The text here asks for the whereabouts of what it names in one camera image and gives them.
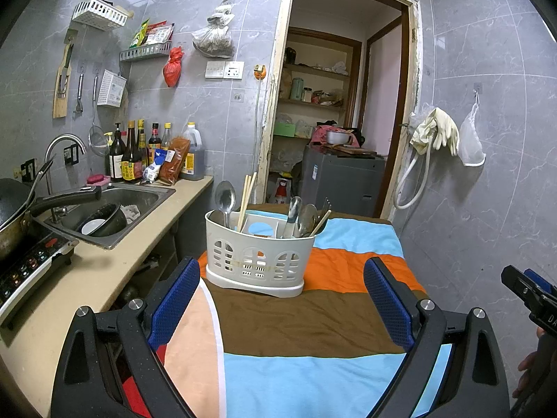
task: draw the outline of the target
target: pan handle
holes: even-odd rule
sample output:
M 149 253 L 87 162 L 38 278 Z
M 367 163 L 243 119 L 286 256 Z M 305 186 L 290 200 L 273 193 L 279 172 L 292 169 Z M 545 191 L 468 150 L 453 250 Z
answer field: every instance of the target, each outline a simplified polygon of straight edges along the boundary
M 73 206 L 74 204 L 84 204 L 91 201 L 98 201 L 101 198 L 102 188 L 81 187 L 77 190 L 67 190 L 55 195 L 46 196 L 45 198 L 37 198 L 29 211 L 33 217 L 37 217 L 44 211 L 59 206 Z

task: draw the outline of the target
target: white plastic basket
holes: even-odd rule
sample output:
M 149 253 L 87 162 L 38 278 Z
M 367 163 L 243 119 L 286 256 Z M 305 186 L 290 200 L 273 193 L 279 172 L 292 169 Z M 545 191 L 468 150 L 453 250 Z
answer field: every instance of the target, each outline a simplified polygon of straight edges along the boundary
M 119 107 L 122 102 L 126 81 L 124 77 L 105 70 L 102 76 L 101 88 L 99 89 L 97 105 Z
M 127 14 L 102 0 L 83 0 L 73 10 L 71 19 L 108 31 L 124 26 Z
M 207 279 L 220 287 L 244 289 L 275 297 L 295 297 L 304 287 L 304 272 L 314 237 L 260 237 L 229 230 L 209 219 L 207 226 Z M 230 226 L 238 222 L 239 212 L 230 214 Z M 266 223 L 274 236 L 282 234 L 286 220 L 247 215 L 244 232 L 252 223 Z

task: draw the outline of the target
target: hand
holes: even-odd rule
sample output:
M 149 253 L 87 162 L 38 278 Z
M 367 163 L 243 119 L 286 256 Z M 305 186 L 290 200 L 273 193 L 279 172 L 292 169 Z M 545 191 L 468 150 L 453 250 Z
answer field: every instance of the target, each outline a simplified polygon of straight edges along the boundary
M 536 336 L 538 337 L 538 339 L 541 338 L 542 335 L 544 334 L 545 334 L 544 329 L 538 327 L 538 329 L 536 330 Z M 537 352 L 534 351 L 528 354 L 526 358 L 522 360 L 519 364 L 519 368 L 518 368 L 519 371 L 520 372 L 525 371 L 525 373 L 522 374 L 522 376 L 520 377 L 519 384 L 516 387 L 516 390 L 512 392 L 512 397 L 514 399 L 517 399 L 520 396 L 520 394 L 524 391 L 524 389 L 528 386 L 528 383 L 530 382 L 530 369 L 531 367 L 534 366 L 534 361 L 536 360 L 536 353 Z M 555 351 L 551 356 L 550 369 L 553 370 L 555 366 L 557 366 L 557 351 Z

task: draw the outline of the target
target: faucet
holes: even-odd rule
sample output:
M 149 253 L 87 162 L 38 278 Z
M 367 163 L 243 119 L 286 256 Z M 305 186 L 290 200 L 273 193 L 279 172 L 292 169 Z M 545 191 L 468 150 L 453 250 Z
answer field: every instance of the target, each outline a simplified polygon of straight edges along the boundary
M 79 149 L 80 149 L 82 154 L 85 154 L 85 152 L 87 152 L 87 146 L 85 146 L 85 143 L 83 143 L 82 139 L 79 138 L 79 136 L 76 136 L 73 133 L 64 133 L 63 135 L 58 135 L 48 145 L 48 148 L 46 149 L 46 154 L 45 154 L 45 163 L 47 163 L 50 160 L 50 155 L 52 154 L 52 150 L 54 149 L 54 146 L 56 146 L 61 141 L 73 141 L 73 142 L 77 143 L 77 145 L 79 146 Z M 50 170 L 46 172 L 46 188 L 48 190 L 48 194 L 51 195 L 52 194 L 52 178 L 50 176 Z M 52 221 L 54 223 L 57 223 L 58 222 L 58 215 L 56 214 L 55 210 L 50 209 L 50 212 L 52 213 Z

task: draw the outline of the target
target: countertop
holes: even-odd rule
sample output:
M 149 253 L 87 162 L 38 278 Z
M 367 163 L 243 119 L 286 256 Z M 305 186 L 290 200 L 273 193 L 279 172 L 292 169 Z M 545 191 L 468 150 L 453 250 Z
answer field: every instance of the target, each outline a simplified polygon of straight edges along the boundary
M 152 248 L 211 182 L 211 176 L 179 180 L 176 192 L 111 250 L 80 241 L 71 265 L 53 272 L 23 304 L 13 331 L 0 329 L 0 357 L 42 416 L 49 413 L 58 358 L 76 309 L 108 310 Z

